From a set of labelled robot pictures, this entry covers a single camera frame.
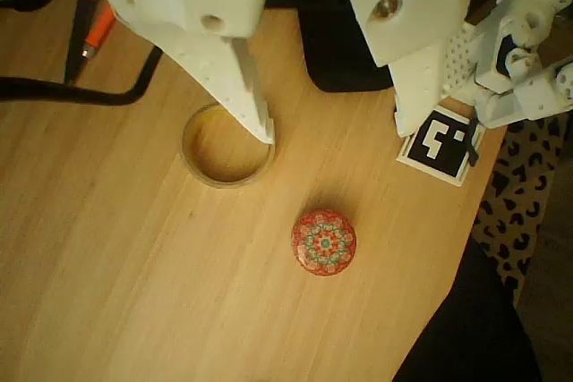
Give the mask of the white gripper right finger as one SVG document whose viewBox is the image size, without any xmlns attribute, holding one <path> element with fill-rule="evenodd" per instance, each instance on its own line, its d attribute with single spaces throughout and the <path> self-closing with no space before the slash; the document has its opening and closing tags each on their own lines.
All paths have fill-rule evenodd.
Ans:
<svg viewBox="0 0 573 382">
<path fill-rule="evenodd" d="M 465 21 L 470 0 L 350 0 L 378 66 L 396 91 L 398 135 L 409 136 L 440 101 L 445 49 Z"/>
</svg>

